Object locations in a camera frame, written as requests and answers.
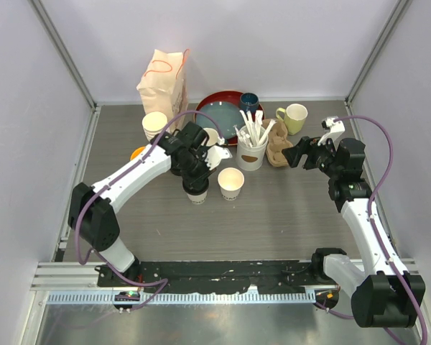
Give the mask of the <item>white paper cup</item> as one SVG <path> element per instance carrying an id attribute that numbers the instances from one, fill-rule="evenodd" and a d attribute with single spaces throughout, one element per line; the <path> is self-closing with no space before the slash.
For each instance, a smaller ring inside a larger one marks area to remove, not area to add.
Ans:
<path id="1" fill-rule="evenodd" d="M 244 174 L 234 168 L 227 167 L 218 174 L 218 185 L 223 198 L 227 201 L 234 201 L 244 185 Z"/>
<path id="2" fill-rule="evenodd" d="M 205 202 L 207 194 L 208 194 L 208 192 L 205 191 L 205 192 L 203 192 L 201 194 L 197 194 L 197 195 L 188 193 L 187 196 L 193 204 L 200 205 L 200 204 Z"/>

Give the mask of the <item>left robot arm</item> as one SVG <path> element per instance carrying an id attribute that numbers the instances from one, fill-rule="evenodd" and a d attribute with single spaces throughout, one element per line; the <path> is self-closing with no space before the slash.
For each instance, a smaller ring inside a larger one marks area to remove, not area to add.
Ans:
<path id="1" fill-rule="evenodd" d="M 74 241 L 86 241 L 120 285 L 129 287 L 138 280 L 139 260 L 121 240 L 116 214 L 146 184 L 168 171 L 182 178 L 192 203 L 203 203 L 215 168 L 208 159 L 209 139 L 203 128 L 189 122 L 171 134 L 156 135 L 138 157 L 102 181 L 74 187 L 68 216 Z"/>

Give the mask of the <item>black cup lid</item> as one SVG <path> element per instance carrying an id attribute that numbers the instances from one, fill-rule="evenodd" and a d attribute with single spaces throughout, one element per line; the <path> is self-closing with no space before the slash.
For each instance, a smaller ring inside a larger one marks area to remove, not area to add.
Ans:
<path id="1" fill-rule="evenodd" d="M 182 187 L 187 194 L 198 196 L 204 194 L 209 188 L 208 180 L 200 180 L 190 184 L 188 181 L 182 182 Z"/>

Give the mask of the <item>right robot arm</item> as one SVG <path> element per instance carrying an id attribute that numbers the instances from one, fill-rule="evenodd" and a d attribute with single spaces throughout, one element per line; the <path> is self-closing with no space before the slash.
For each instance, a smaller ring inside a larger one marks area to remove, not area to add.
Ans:
<path id="1" fill-rule="evenodd" d="M 370 201 L 371 188 L 363 178 L 365 145 L 345 138 L 303 137 L 282 151 L 290 167 L 306 156 L 304 169 L 319 169 L 328 176 L 330 199 L 350 227 L 361 255 L 358 268 L 339 248 L 319 248 L 312 255 L 311 278 L 320 284 L 337 283 L 351 299 L 351 310 L 361 328 L 411 328 L 417 321 L 416 305 L 425 294 L 420 275 L 409 273 L 397 256 Z"/>

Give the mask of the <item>stack of white paper cups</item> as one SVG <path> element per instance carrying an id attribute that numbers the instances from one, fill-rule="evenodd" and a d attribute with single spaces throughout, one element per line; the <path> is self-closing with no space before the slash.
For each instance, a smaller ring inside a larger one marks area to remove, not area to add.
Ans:
<path id="1" fill-rule="evenodd" d="M 159 134 L 167 124 L 167 116 L 160 111 L 153 111 L 144 116 L 142 127 L 146 138 L 150 141 Z"/>

